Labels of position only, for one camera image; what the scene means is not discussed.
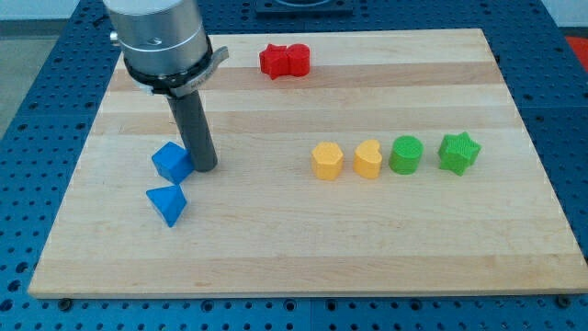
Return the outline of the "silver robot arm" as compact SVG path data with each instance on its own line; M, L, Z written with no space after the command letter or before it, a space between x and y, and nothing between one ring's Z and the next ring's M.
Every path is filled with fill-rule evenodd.
M204 85L229 58L212 48L197 0L105 0L119 45L136 84L151 94L184 97Z

